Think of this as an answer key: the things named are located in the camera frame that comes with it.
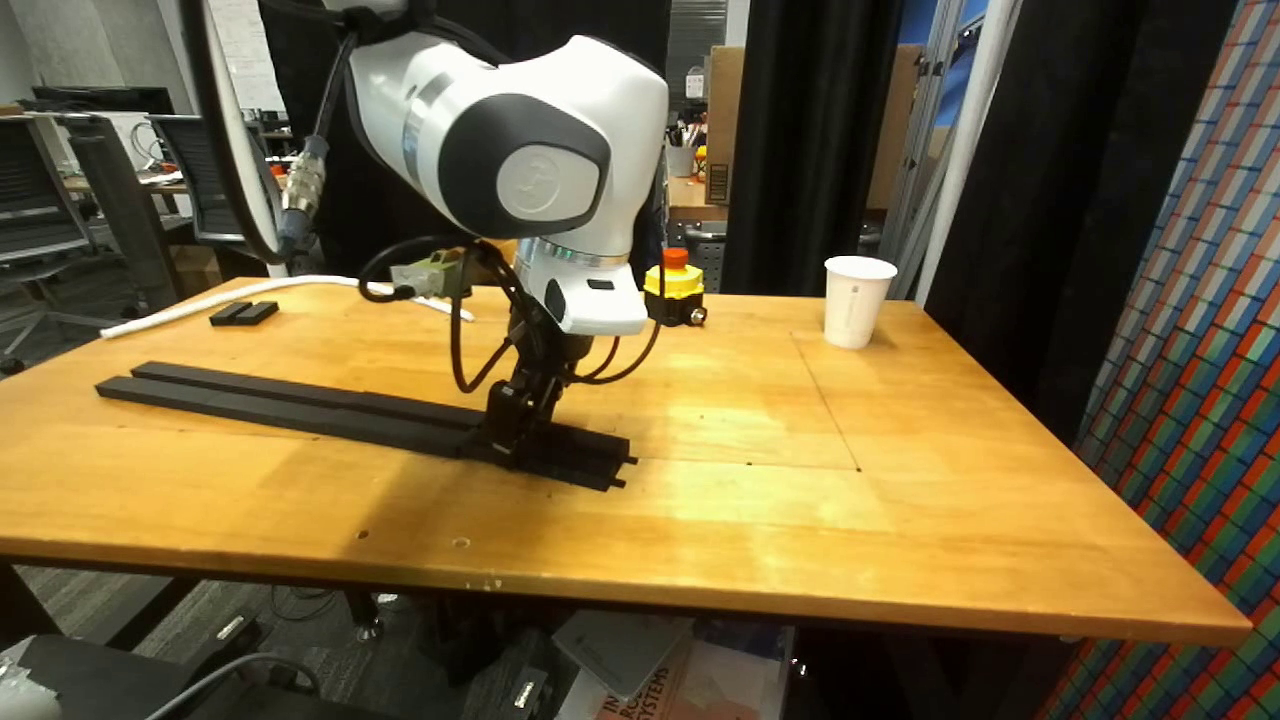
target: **white cup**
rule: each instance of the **white cup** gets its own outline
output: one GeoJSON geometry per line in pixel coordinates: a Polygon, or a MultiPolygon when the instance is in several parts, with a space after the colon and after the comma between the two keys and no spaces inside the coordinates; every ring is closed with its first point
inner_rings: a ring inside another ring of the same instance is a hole
{"type": "Polygon", "coordinates": [[[896,270],[879,256],[828,256],[823,337],[836,347],[867,347],[888,282],[896,270]]]}

